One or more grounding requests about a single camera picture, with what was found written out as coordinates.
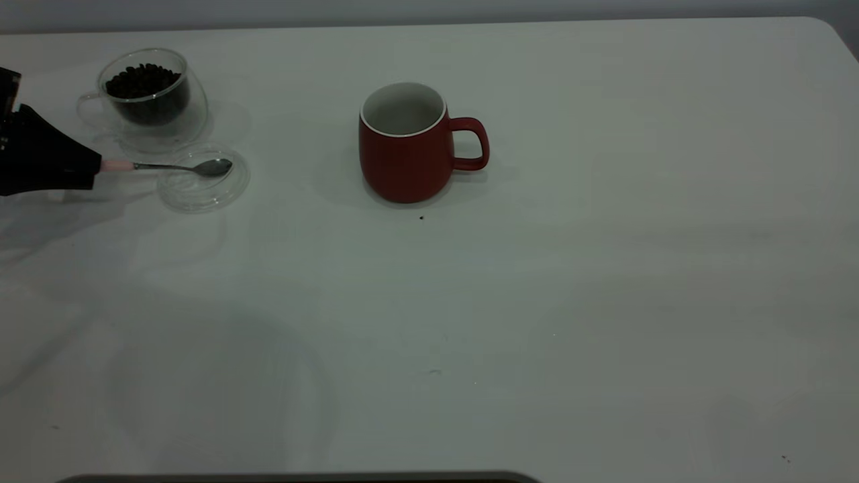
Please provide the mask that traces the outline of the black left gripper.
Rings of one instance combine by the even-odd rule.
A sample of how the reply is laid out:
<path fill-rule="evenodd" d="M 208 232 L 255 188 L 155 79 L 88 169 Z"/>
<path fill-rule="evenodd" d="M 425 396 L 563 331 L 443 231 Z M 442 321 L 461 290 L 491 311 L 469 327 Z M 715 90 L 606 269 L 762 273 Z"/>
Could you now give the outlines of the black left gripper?
<path fill-rule="evenodd" d="M 16 111 L 21 74 L 3 67 L 0 71 L 1 196 L 92 190 L 95 177 L 101 171 L 102 156 L 56 129 L 34 108 L 21 104 Z"/>

